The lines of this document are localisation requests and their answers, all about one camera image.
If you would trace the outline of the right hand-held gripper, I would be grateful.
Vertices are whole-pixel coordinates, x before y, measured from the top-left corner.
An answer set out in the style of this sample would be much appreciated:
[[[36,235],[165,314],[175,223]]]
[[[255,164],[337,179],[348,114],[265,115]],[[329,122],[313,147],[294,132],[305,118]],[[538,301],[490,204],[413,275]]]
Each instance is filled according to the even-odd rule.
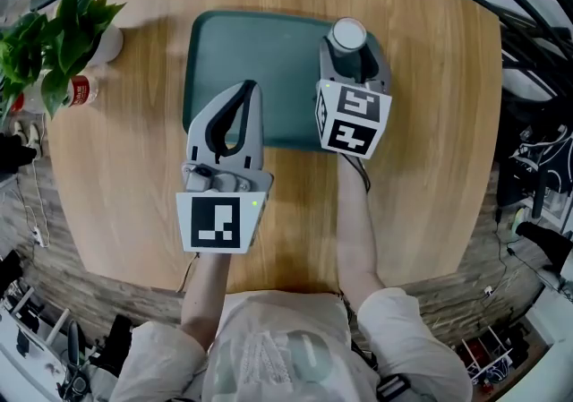
[[[338,82],[355,80],[353,57],[334,48],[326,36],[321,38],[315,119],[324,150],[369,159],[385,131],[392,103],[391,96],[373,90],[390,90],[391,71],[379,46],[366,42],[360,58],[365,87]]]

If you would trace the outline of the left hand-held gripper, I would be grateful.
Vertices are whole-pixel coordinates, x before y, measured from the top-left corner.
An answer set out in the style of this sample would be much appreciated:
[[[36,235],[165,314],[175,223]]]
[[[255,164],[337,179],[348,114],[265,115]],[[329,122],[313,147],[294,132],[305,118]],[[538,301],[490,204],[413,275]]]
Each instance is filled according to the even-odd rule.
[[[261,88],[246,80],[219,93],[192,120],[193,162],[183,163],[184,191],[175,197],[184,251],[249,251],[274,180],[262,171],[261,108]],[[237,140],[229,148],[226,136],[238,112]]]

